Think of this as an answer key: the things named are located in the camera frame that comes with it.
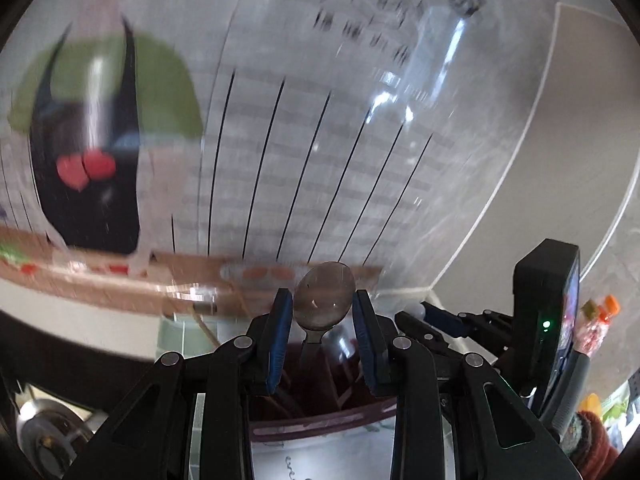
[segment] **red fabric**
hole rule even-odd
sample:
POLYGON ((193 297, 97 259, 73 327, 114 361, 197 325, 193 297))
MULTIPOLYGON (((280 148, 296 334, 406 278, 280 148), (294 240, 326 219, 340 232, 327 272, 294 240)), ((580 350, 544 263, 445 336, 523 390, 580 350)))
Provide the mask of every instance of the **red fabric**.
POLYGON ((105 180, 116 172, 116 161, 101 150, 61 155, 56 161, 58 176, 71 189, 82 191, 90 180, 105 180))
POLYGON ((584 480, 599 480, 609 470, 618 452, 611 447, 609 435, 600 418, 591 412, 580 412, 591 426, 591 447, 582 463, 576 464, 584 480))

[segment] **spoon handle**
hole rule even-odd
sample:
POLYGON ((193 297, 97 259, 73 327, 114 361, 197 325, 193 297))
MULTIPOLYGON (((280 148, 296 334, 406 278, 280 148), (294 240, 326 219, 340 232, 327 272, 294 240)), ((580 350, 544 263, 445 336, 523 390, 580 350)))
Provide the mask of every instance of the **spoon handle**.
POLYGON ((318 351, 320 349, 320 342, 310 343, 308 340, 302 343, 302 352, 300 353, 300 361, 298 362, 298 373, 308 371, 314 364, 318 351))

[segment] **plastic bottle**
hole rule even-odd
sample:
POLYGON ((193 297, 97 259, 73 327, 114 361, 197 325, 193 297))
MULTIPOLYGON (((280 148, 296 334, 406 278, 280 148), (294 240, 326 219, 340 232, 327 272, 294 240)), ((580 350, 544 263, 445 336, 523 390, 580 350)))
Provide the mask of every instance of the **plastic bottle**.
POLYGON ((609 331, 611 318, 619 312, 620 304, 615 296, 607 296, 600 305, 593 300, 587 301, 578 315, 574 348, 592 357, 609 331))

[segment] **clear plastic sheet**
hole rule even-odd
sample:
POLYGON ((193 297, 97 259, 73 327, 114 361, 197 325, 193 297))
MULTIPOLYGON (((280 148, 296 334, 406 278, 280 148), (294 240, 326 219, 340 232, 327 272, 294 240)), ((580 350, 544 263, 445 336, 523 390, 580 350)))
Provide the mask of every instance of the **clear plastic sheet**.
POLYGON ((2 242, 46 235, 31 285, 89 299, 229 290, 187 256, 423 296, 524 134, 555 3, 35 0, 0 52, 2 242))

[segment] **blue gripper pad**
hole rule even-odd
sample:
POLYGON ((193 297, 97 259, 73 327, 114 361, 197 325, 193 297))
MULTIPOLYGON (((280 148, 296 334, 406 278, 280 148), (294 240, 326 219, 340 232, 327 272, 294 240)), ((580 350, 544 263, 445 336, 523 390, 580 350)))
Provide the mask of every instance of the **blue gripper pad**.
POLYGON ((369 390, 374 396, 395 395, 392 384, 387 340, 398 334, 394 322, 383 316, 376 316, 366 290, 358 290, 353 295, 353 327, 358 339, 362 373, 369 390))
POLYGON ((452 314, 447 310, 442 310, 437 306, 433 306, 427 301, 423 301, 421 305, 424 307, 423 321, 425 323, 436 327, 438 330, 442 330, 445 334, 448 334, 451 337, 469 336, 470 330, 455 314, 452 314))
POLYGON ((358 351, 360 352, 360 363, 362 364, 362 374, 364 381, 372 392, 377 389, 378 380, 376 378, 376 357, 373 353, 371 345, 371 336, 369 329, 365 323, 362 304, 358 293, 353 294, 353 302, 351 303, 351 312, 353 316, 353 328, 356 332, 358 340, 358 351))
POLYGON ((287 352, 291 319, 293 316, 293 298, 289 289, 280 288, 273 300, 273 307, 264 327, 259 353, 267 353, 268 373, 266 386, 268 395, 271 395, 282 374, 284 357, 287 352))

